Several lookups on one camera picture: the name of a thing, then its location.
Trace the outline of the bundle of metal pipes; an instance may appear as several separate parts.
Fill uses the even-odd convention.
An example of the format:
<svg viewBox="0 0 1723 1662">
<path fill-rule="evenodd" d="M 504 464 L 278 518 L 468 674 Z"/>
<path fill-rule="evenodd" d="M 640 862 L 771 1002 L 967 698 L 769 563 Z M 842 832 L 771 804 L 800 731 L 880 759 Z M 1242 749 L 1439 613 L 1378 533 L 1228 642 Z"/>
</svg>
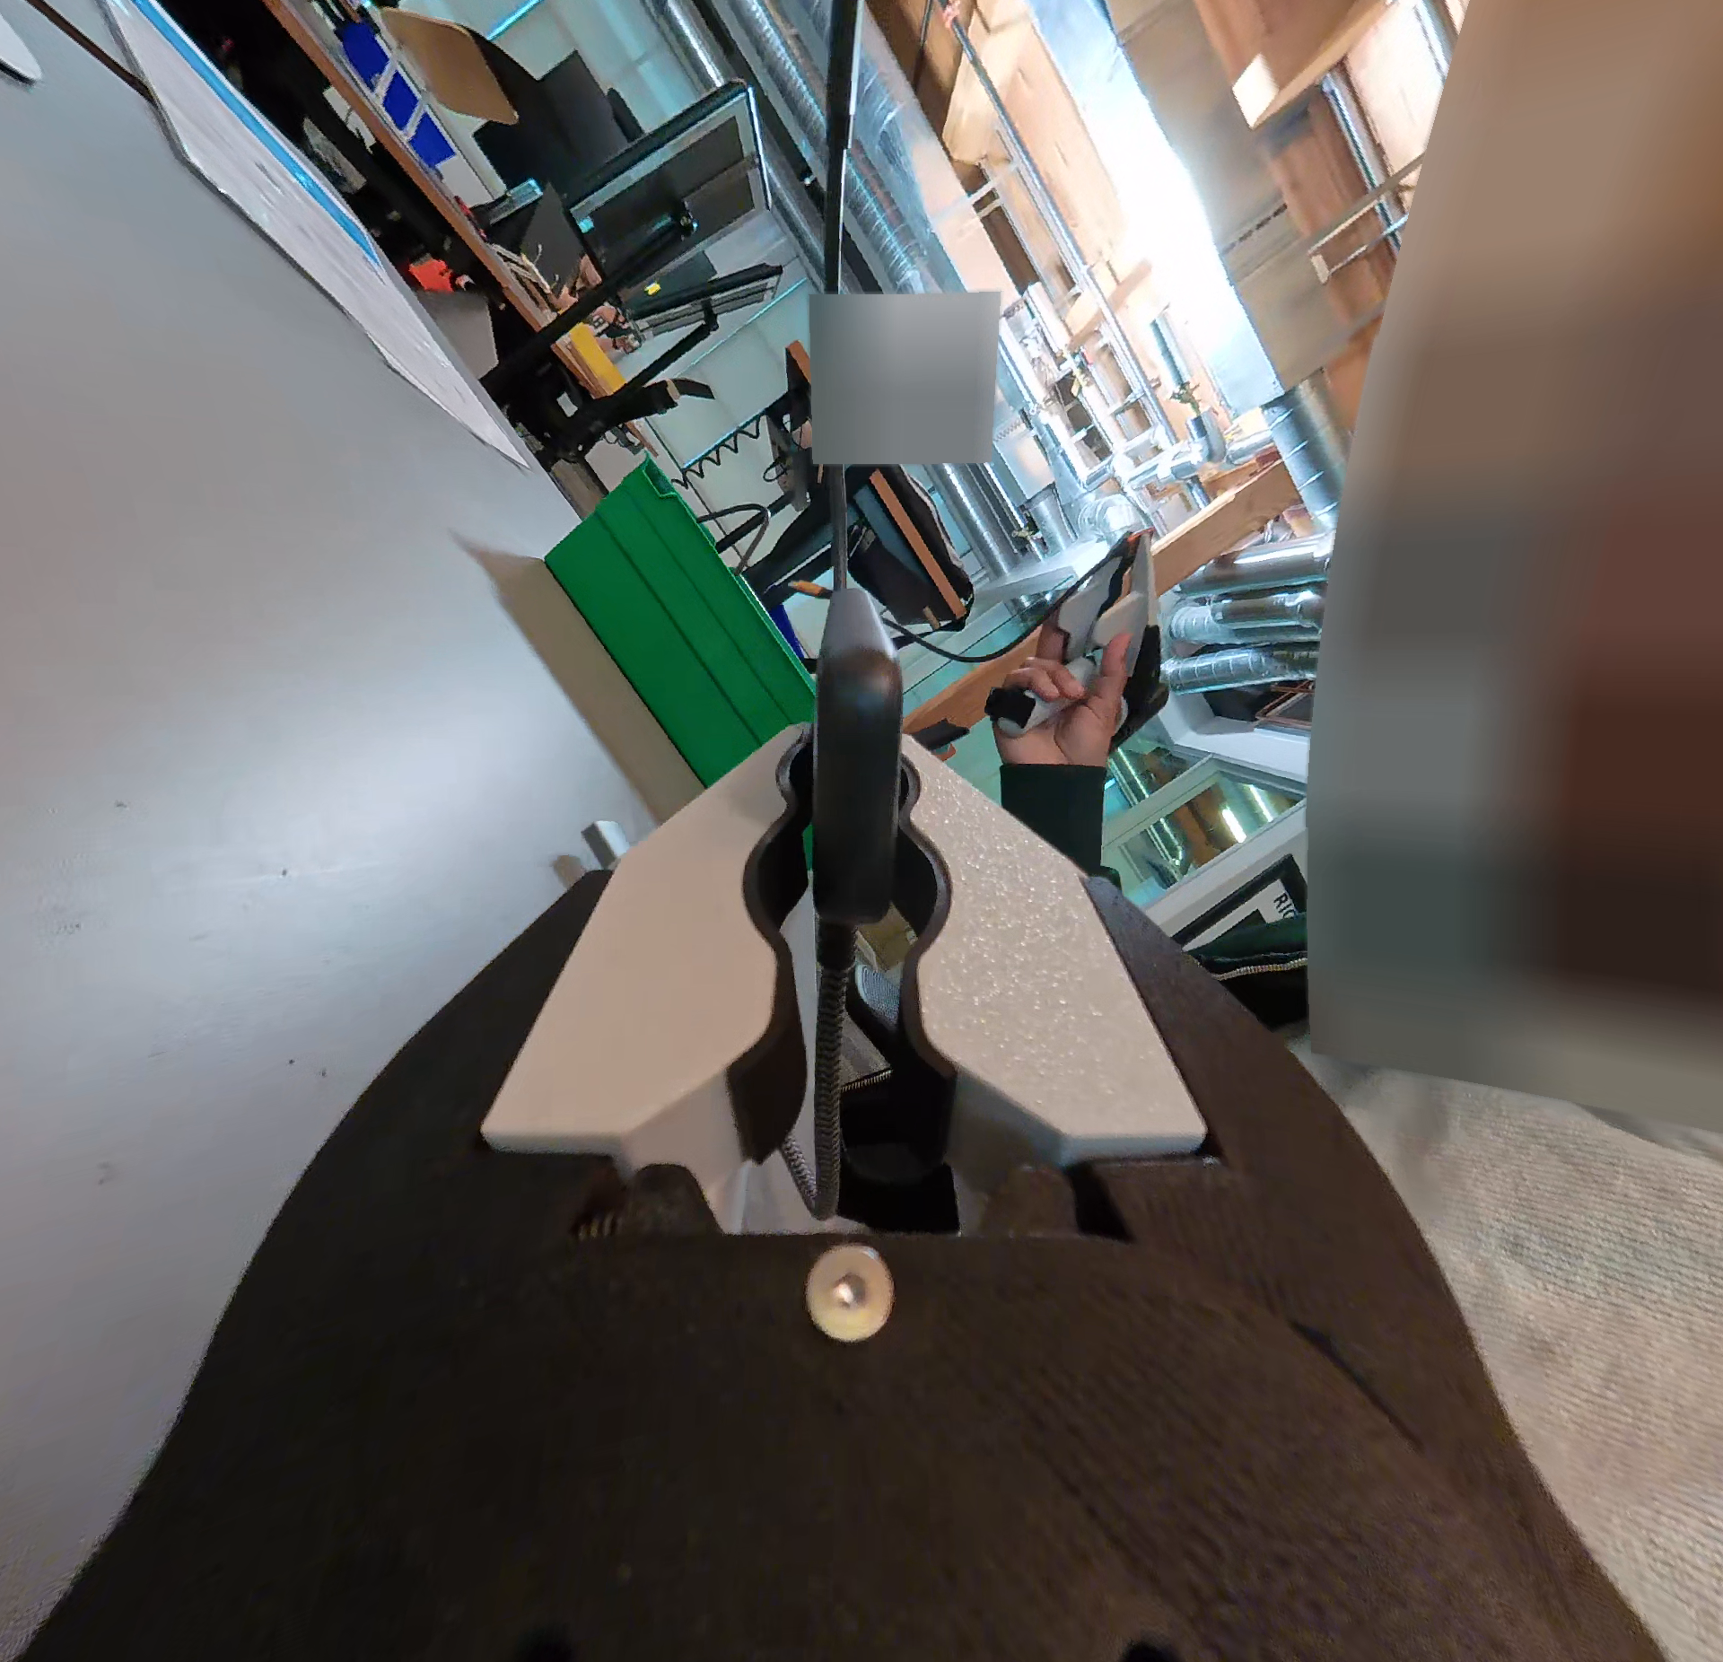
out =
<svg viewBox="0 0 1723 1662">
<path fill-rule="evenodd" d="M 1295 387 L 1263 407 L 1275 454 L 1271 464 L 1287 466 L 1301 498 L 1240 547 L 1200 565 L 1174 587 L 1155 585 L 1166 702 L 1202 690 L 1303 682 L 1315 674 L 1325 571 L 1344 484 L 1344 432 L 1307 393 L 1307 387 Z M 1012 725 L 1026 725 L 1030 708 L 1026 694 L 1004 686 L 988 692 L 984 704 L 992 723 L 1004 719 Z"/>
</svg>

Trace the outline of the person's right hand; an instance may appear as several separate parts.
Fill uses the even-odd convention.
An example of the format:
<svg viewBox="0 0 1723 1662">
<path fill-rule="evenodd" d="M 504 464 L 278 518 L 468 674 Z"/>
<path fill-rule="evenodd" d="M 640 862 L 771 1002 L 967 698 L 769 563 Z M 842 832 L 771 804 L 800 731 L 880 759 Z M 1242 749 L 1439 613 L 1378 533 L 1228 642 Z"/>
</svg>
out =
<svg viewBox="0 0 1723 1662">
<path fill-rule="evenodd" d="M 1071 666 L 1052 656 L 1032 656 L 1006 674 L 1006 686 L 1056 706 L 1052 715 L 1020 733 L 994 727 L 1004 765 L 1103 767 L 1129 680 L 1129 644 L 1113 640 L 1099 666 L 1081 680 Z"/>
</svg>

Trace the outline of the person's right forearm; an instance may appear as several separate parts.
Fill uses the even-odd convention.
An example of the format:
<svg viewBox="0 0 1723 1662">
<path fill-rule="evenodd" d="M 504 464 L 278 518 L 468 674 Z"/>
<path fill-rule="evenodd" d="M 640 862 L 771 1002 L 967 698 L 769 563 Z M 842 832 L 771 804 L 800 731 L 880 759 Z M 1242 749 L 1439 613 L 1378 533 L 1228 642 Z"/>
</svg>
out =
<svg viewBox="0 0 1723 1662">
<path fill-rule="evenodd" d="M 1119 878 L 1103 862 L 1103 763 L 1000 763 L 998 802 L 1087 876 Z"/>
</svg>

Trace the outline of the white marker sign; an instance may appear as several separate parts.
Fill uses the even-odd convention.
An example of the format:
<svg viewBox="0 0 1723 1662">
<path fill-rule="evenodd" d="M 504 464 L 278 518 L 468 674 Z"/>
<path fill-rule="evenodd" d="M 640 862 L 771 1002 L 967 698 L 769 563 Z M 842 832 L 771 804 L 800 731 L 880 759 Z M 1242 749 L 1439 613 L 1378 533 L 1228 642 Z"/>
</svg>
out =
<svg viewBox="0 0 1723 1662">
<path fill-rule="evenodd" d="M 1240 882 L 1204 911 L 1186 919 L 1170 935 L 1182 947 L 1196 949 L 1240 927 L 1303 917 L 1305 909 L 1307 882 L 1303 862 L 1297 854 L 1287 852 Z"/>
</svg>

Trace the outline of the printed paper sheet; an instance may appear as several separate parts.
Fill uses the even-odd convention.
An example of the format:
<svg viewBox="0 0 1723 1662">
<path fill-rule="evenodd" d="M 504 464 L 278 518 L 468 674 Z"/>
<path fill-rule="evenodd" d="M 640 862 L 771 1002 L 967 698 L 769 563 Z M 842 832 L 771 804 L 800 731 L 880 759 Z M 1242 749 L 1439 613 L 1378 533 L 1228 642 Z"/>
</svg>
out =
<svg viewBox="0 0 1723 1662">
<path fill-rule="evenodd" d="M 181 161 L 367 338 L 389 369 L 514 466 L 527 448 L 448 355 L 373 237 L 158 0 L 96 0 Z"/>
</svg>

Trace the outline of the black USB hub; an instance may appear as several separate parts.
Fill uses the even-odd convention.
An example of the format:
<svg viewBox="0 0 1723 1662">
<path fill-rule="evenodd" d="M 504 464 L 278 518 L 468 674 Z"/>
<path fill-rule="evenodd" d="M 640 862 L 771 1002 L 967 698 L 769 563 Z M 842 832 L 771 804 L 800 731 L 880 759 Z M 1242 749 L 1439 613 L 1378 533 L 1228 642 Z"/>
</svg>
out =
<svg viewBox="0 0 1723 1662">
<path fill-rule="evenodd" d="M 850 492 L 834 413 L 860 11 L 862 0 L 828 0 L 822 294 L 810 312 L 810 446 L 832 563 L 816 662 L 810 888 L 820 923 L 850 929 L 880 919 L 889 905 L 899 777 L 899 666 L 872 597 L 850 581 Z"/>
</svg>

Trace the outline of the green plastic bin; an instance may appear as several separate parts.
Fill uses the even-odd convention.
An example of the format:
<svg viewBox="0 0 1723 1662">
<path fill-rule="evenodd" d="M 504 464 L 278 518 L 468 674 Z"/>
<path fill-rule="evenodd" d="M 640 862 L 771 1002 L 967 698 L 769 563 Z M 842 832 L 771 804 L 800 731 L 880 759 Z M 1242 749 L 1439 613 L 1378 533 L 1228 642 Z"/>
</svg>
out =
<svg viewBox="0 0 1723 1662">
<path fill-rule="evenodd" d="M 543 563 L 700 787 L 810 723 L 806 660 L 654 462 L 638 462 Z"/>
</svg>

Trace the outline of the cardboard flap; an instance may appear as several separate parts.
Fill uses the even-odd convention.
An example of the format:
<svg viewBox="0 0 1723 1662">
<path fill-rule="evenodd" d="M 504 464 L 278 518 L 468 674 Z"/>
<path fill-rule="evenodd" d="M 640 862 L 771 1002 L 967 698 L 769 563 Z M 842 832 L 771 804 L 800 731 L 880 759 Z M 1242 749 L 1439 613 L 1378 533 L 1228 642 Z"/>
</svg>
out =
<svg viewBox="0 0 1723 1662">
<path fill-rule="evenodd" d="M 405 7 L 379 7 L 379 19 L 442 106 L 482 122 L 518 122 L 514 102 L 484 57 L 480 35 Z"/>
</svg>

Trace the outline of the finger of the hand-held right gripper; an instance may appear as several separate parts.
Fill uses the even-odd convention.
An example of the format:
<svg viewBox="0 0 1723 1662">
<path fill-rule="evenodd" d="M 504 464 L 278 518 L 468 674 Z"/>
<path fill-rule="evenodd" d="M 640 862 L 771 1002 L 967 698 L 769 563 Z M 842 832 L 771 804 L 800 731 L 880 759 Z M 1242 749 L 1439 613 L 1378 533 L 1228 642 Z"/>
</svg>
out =
<svg viewBox="0 0 1723 1662">
<path fill-rule="evenodd" d="M 1097 668 L 1117 634 L 1127 634 L 1125 670 L 1133 672 L 1145 644 L 1156 640 L 1156 589 L 1151 533 L 1125 533 L 1062 593 L 1062 660 L 1075 670 Z"/>
</svg>

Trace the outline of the grey desk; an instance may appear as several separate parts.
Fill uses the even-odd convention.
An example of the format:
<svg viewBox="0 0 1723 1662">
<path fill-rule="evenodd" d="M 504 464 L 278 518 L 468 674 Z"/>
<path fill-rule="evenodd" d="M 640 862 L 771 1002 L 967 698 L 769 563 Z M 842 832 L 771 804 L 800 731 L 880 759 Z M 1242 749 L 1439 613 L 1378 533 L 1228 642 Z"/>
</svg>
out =
<svg viewBox="0 0 1723 1662">
<path fill-rule="evenodd" d="M 3 1657 L 401 1044 L 692 777 L 573 524 L 199 171 L 100 0 L 3 0 Z"/>
</svg>

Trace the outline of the wooden beam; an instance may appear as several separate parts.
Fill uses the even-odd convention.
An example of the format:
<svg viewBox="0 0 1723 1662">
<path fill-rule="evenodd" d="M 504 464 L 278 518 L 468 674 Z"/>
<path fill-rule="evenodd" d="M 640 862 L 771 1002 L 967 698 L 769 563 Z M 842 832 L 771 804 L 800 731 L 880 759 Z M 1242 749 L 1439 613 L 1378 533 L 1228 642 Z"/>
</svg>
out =
<svg viewBox="0 0 1723 1662">
<path fill-rule="evenodd" d="M 1151 539 L 1155 585 L 1174 587 L 1200 565 L 1240 547 L 1299 498 L 1301 492 L 1283 462 L 1263 466 L 1249 478 L 1236 482 L 1182 525 Z M 986 694 L 994 686 L 1002 686 L 1006 676 L 1034 654 L 1036 636 L 1036 632 L 1026 634 L 1004 654 L 974 666 L 965 678 L 909 709 L 903 729 L 925 737 L 941 723 L 957 725 L 959 731 L 976 725 Z"/>
</svg>

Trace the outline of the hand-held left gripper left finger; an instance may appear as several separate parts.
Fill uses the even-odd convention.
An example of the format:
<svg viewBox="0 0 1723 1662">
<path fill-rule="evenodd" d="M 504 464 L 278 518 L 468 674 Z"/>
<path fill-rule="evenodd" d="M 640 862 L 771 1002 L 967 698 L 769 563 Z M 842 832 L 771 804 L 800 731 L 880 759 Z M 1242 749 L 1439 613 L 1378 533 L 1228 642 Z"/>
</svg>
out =
<svg viewBox="0 0 1723 1662">
<path fill-rule="evenodd" d="M 504 1076 L 480 1133 L 492 1149 L 690 1170 L 709 1198 L 745 1192 L 725 1070 L 761 1042 L 777 957 L 743 901 L 743 870 L 783 814 L 785 727 L 614 864 Z"/>
</svg>

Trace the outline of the dark green jacket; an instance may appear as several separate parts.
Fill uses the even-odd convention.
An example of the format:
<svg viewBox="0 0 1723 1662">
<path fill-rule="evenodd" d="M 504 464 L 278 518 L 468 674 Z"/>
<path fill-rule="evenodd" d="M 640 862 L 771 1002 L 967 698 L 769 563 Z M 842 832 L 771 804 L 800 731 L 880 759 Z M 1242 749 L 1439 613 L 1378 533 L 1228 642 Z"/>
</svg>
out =
<svg viewBox="0 0 1723 1662">
<path fill-rule="evenodd" d="M 1216 937 L 1184 945 L 1261 1026 L 1303 1028 L 1307 996 L 1307 917 L 1246 917 Z"/>
</svg>

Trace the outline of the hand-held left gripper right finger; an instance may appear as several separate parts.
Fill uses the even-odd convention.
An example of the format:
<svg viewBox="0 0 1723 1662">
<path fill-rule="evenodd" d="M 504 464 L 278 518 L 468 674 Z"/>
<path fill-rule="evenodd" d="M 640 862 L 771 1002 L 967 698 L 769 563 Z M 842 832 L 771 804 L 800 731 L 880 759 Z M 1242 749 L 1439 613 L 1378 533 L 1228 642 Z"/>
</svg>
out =
<svg viewBox="0 0 1723 1662">
<path fill-rule="evenodd" d="M 915 941 L 917 1036 L 953 1076 L 955 1167 L 1196 1151 L 1208 1127 L 1077 864 L 905 745 L 909 826 L 943 872 Z"/>
</svg>

